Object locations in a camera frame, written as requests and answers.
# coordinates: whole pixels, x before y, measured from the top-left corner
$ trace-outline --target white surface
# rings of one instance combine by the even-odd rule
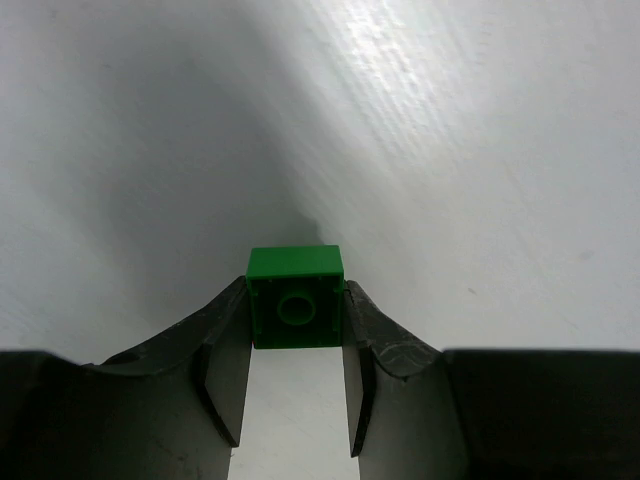
[[[251,246],[436,347],[640,347],[640,4],[0,0],[3,347],[101,361]],[[230,478],[356,478],[339,351],[258,352]]]

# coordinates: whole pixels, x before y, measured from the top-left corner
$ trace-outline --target white table surface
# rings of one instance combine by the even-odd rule
[[[438,348],[640,347],[640,3],[0,0],[0,346],[99,362],[252,246]],[[230,479],[355,479],[338,349],[253,357]]]

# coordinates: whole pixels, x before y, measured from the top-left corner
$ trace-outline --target green plastic block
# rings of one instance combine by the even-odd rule
[[[247,269],[256,348],[341,344],[340,248],[254,248]]]

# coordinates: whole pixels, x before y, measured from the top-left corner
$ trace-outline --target black plastic part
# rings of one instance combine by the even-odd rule
[[[226,479],[249,372],[247,309],[240,278],[101,366],[0,355],[0,478]]]
[[[445,354],[474,478],[640,478],[640,356]]]
[[[361,381],[376,385],[360,406],[362,397],[352,386],[359,380],[353,378],[352,347],[345,344],[350,434],[353,423],[368,424],[356,436],[360,478],[463,478],[464,439],[440,353],[378,310],[356,282],[347,283],[344,300],[357,345],[370,352],[374,364],[375,380],[363,371]]]
[[[361,480],[640,479],[640,355],[453,350],[344,291]],[[251,356],[241,277],[100,366],[0,354],[0,478],[227,478]]]
[[[640,479],[639,354],[441,354],[357,283],[344,300],[345,332],[355,332],[343,352],[361,480]],[[374,378],[358,370],[354,349],[370,352]],[[375,385],[373,395],[360,384]]]

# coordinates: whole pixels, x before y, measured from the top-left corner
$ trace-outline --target green lego brick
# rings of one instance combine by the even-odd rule
[[[254,248],[247,269],[256,348],[341,344],[340,248]]]

